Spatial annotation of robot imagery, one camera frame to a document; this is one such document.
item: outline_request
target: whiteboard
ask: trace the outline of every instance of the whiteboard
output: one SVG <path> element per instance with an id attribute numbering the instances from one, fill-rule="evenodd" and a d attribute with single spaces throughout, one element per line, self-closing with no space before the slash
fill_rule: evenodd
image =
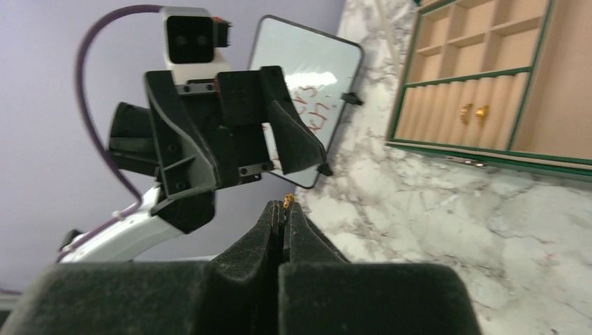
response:
<path id="1" fill-rule="evenodd" d="M 362 48 L 308 27 L 265 16 L 259 22 L 250 70 L 261 66 L 281 66 L 294 106 L 302 121 L 329 149 L 348 93 L 362 63 Z M 273 129 L 263 124 L 273 174 L 302 188 L 312 188 L 318 178 L 317 167 L 284 175 L 278 159 Z"/>

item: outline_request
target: marble wall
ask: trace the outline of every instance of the marble wall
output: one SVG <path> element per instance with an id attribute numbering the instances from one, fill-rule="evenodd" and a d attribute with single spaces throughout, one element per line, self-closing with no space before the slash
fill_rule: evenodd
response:
<path id="1" fill-rule="evenodd" d="M 404 60 L 417 6 L 383 1 Z M 374 0 L 348 0 L 339 35 L 366 52 L 365 104 L 338 128 L 334 176 L 296 192 L 310 218 L 353 261 L 451 266 L 484 334 L 592 334 L 592 184 L 386 147 L 398 79 Z"/>

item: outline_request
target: jewelry tray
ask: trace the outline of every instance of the jewelry tray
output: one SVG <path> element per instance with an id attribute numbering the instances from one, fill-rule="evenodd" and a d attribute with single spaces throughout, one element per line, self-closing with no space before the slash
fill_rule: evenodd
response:
<path id="1" fill-rule="evenodd" d="M 590 0 L 419 10 L 387 144 L 592 177 Z"/>

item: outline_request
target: whiteboard clip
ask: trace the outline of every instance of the whiteboard clip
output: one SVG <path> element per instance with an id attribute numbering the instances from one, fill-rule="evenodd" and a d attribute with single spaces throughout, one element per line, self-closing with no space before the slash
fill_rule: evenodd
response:
<path id="1" fill-rule="evenodd" d="M 358 98 L 357 94 L 354 92 L 341 94 L 341 99 L 350 105 L 361 106 L 364 104 L 364 101 L 360 100 L 360 98 Z"/>

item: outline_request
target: gold object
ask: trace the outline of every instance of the gold object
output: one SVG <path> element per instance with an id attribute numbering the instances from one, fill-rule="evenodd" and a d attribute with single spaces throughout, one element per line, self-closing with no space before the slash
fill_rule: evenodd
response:
<path id="1" fill-rule="evenodd" d="M 283 208 L 288 209 L 288 207 L 290 206 L 290 203 L 292 201 L 296 201 L 296 198 L 294 198 L 294 195 L 292 195 L 292 193 L 286 194 L 286 197 L 283 199 Z"/>
<path id="2" fill-rule="evenodd" d="M 468 124 L 468 112 L 473 108 L 472 103 L 467 103 L 461 108 L 461 121 L 463 124 Z"/>
<path id="3" fill-rule="evenodd" d="M 479 120 L 479 126 L 483 127 L 485 125 L 485 118 L 487 118 L 487 113 L 489 112 L 489 105 L 485 105 L 477 110 L 475 115 L 477 116 L 477 120 Z"/>

